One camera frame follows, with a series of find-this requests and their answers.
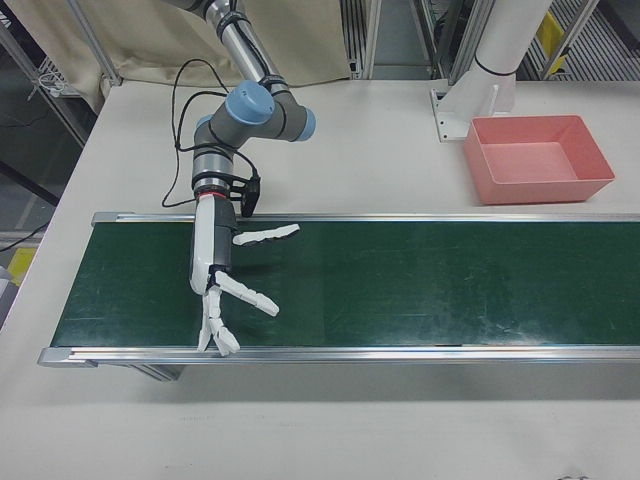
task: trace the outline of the floor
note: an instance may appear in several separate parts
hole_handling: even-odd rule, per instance
[[[430,79],[431,62],[421,43],[411,1],[383,1],[373,78],[375,80]]]
[[[55,195],[61,195],[81,148],[13,59],[0,47],[0,158]],[[0,232],[30,232],[54,207],[0,175]],[[7,267],[15,249],[0,253]]]

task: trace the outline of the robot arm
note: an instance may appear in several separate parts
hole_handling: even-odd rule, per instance
[[[192,188],[197,201],[191,253],[191,288],[203,298],[202,330],[198,350],[211,338],[224,356],[240,346],[221,319],[220,296],[230,293],[275,316],[278,306],[264,295],[233,280],[231,247],[287,238],[299,228],[291,225],[265,232],[238,235],[231,204],[233,159],[252,137],[304,141],[315,131],[311,110],[298,105],[285,80],[256,37],[238,0],[163,0],[202,17],[216,31],[247,79],[240,83],[195,131]],[[241,212],[251,216],[259,197],[259,177],[247,182]]]

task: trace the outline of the black cable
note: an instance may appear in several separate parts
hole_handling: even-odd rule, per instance
[[[256,57],[256,60],[258,60],[258,63],[260,64],[260,68],[262,68],[262,72],[264,74],[263,76],[267,77],[271,75],[271,70],[269,70],[269,65],[267,65],[267,62],[262,56],[262,54],[260,53],[260,50],[258,50],[258,47],[256,47],[256,45],[251,41],[251,39],[245,33],[245,31],[242,30],[238,22],[235,22],[235,27],[240,37],[242,37],[242,39],[249,46],[249,50],[251,50],[251,53],[253,53],[253,55]]]
[[[511,73],[501,73],[501,72],[494,72],[493,70],[485,67],[484,65],[482,65],[480,63],[480,60],[478,60],[478,52],[476,52],[476,54],[473,56],[473,59],[475,60],[475,62],[478,64],[478,66],[483,69],[485,72],[491,74],[491,75],[495,75],[496,77],[510,77],[511,75],[514,75],[518,69],[516,68],[513,72]]]
[[[38,123],[40,120],[44,120],[45,118],[47,118],[49,116],[49,109],[47,108],[47,110],[42,114],[37,116],[36,118],[29,120],[26,123],[14,123],[14,124],[9,124],[9,125],[2,125],[0,124],[0,128],[28,128],[33,126],[34,124]]]
[[[36,228],[33,232],[31,232],[29,235],[27,235],[26,237],[21,238],[20,240],[17,240],[15,242],[13,242],[11,245],[9,245],[8,247],[4,247],[4,248],[0,248],[0,253],[1,252],[8,252],[9,250],[11,250],[13,247],[20,245],[22,242],[25,242],[27,240],[29,240],[31,237],[33,237],[36,233],[38,233],[40,230],[42,230],[43,228],[46,228],[47,225],[49,225],[49,222],[40,225],[38,228]]]
[[[176,90],[178,89],[178,82],[180,81],[180,76],[182,75],[182,72],[184,72],[184,70],[187,68],[187,66],[189,66],[190,64],[195,63],[195,62],[201,62],[201,63],[204,63],[205,65],[207,65],[211,69],[211,72],[213,73],[213,76],[216,77],[216,80],[218,81],[220,86],[224,89],[225,92],[229,93],[229,89],[227,88],[227,86],[224,84],[224,82],[220,78],[220,75],[218,75],[218,72],[216,71],[215,67],[213,65],[211,65],[209,62],[207,62],[206,60],[202,60],[201,58],[192,58],[192,59],[187,60],[186,62],[184,62],[182,64],[182,66],[180,67],[180,70],[178,70],[178,73],[176,74],[176,78],[175,78],[175,81],[173,82],[173,88],[172,88],[172,91],[171,91],[171,133],[173,134],[173,144],[174,144],[174,149],[175,149],[175,154],[176,154],[176,174],[173,177],[173,182],[171,183],[171,187],[169,187],[169,190],[167,191],[165,196],[162,198],[161,205],[162,205],[163,208],[173,208],[173,207],[177,207],[179,205],[184,205],[184,204],[191,203],[191,202],[195,201],[194,198],[191,198],[189,200],[183,200],[181,202],[167,203],[167,200],[169,199],[169,196],[171,195],[171,193],[173,193],[173,189],[176,187],[176,184],[178,183],[178,177],[180,176],[180,152],[179,152],[180,143],[179,143],[179,138],[178,138],[178,136],[176,134],[176,122],[175,122],[175,118],[176,118]],[[222,97],[226,96],[224,93],[219,93],[219,92],[209,92],[209,93],[210,94],[214,94],[215,93],[216,95],[222,96]],[[186,107],[187,106],[188,105],[185,105],[184,107],[182,107],[181,118],[183,118],[183,119],[184,119],[184,113],[186,111]]]
[[[238,4],[237,0],[231,0],[231,2],[229,3],[229,10],[231,12],[235,12],[237,4]],[[262,56],[262,54],[260,53],[260,50],[258,50],[258,47],[255,45],[255,43],[253,43],[249,38],[249,36],[245,33],[245,31],[242,30],[242,27],[240,27],[239,21],[236,19],[232,23],[232,25],[236,27],[236,30],[238,31],[238,35],[240,35],[240,37],[242,37],[242,39],[247,43],[247,45],[249,46],[249,50],[251,50],[251,53],[253,53],[253,55],[256,57],[256,60],[260,64],[260,68],[262,68],[263,76],[267,77],[271,75],[271,70],[269,69],[269,65],[267,65],[267,61]]]
[[[225,93],[220,93],[220,92],[213,92],[210,90],[203,90],[200,92],[196,92],[193,95],[191,95],[187,101],[185,102],[185,104],[182,106],[182,110],[180,112],[180,119],[178,121],[178,128],[176,129],[176,123],[175,123],[175,111],[176,111],[176,90],[178,89],[178,81],[180,79],[180,76],[182,75],[182,72],[184,72],[185,68],[187,67],[187,65],[189,65],[192,62],[203,62],[205,64],[207,64],[209,66],[209,68],[211,68],[213,74],[215,75],[216,79],[218,80],[218,82],[220,83],[220,85],[222,86],[222,88],[224,88],[224,90],[229,93],[229,90],[227,89],[227,87],[224,85],[224,83],[222,82],[222,80],[220,79],[220,77],[218,76],[215,68],[213,67],[213,65],[211,65],[209,62],[205,61],[205,60],[201,60],[198,58],[194,58],[191,60],[188,60],[187,62],[185,62],[182,67],[180,67],[180,70],[178,71],[177,75],[176,75],[176,79],[173,83],[173,88],[171,91],[171,133],[173,135],[173,144],[174,144],[174,149],[175,149],[175,154],[176,154],[176,173],[173,177],[173,181],[171,183],[171,187],[169,187],[169,190],[167,191],[167,193],[165,194],[165,196],[162,199],[161,205],[164,208],[172,208],[172,207],[177,207],[179,205],[184,205],[187,203],[191,203],[194,202],[195,199],[189,199],[189,200],[183,200],[181,202],[177,202],[177,203],[167,203],[167,200],[169,198],[169,196],[171,195],[171,193],[173,192],[177,182],[178,182],[178,177],[180,176],[180,153],[181,152],[192,152],[194,150],[200,149],[200,148],[210,148],[213,152],[217,152],[221,155],[226,155],[227,151],[226,150],[230,150],[231,152],[233,152],[235,155],[238,155],[242,160],[244,160],[245,162],[247,162],[247,164],[249,165],[249,167],[251,168],[251,180],[259,180],[260,176],[258,174],[258,169],[256,168],[255,164],[251,161],[251,159],[249,157],[247,157],[245,154],[243,154],[242,152],[240,152],[237,148],[232,147],[231,145],[227,145],[223,142],[220,142],[220,144],[224,145],[224,148],[221,147],[219,144],[215,144],[215,143],[201,143],[198,145],[192,145],[190,147],[183,147],[180,143],[181,137],[182,137],[182,127],[184,125],[184,119],[186,117],[187,111],[189,109],[189,106],[191,105],[191,103],[198,97],[204,96],[204,95],[212,95],[212,96],[216,96],[216,97],[226,97],[227,95]]]

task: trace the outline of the beige curtain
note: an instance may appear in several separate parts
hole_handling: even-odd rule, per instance
[[[65,0],[6,0],[69,83],[99,110],[102,72]],[[247,16],[280,73],[293,86],[349,77],[338,0],[246,0]],[[225,82],[241,80],[215,32],[160,0],[83,0],[83,10],[126,79],[172,83],[189,58],[210,61]],[[210,86],[206,67],[183,85]]]

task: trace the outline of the yellow object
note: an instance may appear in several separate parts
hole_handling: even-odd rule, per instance
[[[27,274],[37,248],[18,248],[7,270],[13,275],[13,283],[20,286]]]
[[[542,23],[540,24],[540,28],[538,28],[536,36],[538,37],[538,40],[540,40],[547,57],[550,57],[556,47],[560,44],[560,41],[564,36],[564,30],[558,23],[558,20],[556,20],[556,17],[554,17],[551,12],[547,12],[544,16],[544,20],[542,20]],[[567,58],[566,54],[558,57],[558,60],[553,64],[550,73],[553,74],[560,70],[564,64],[565,58]]]

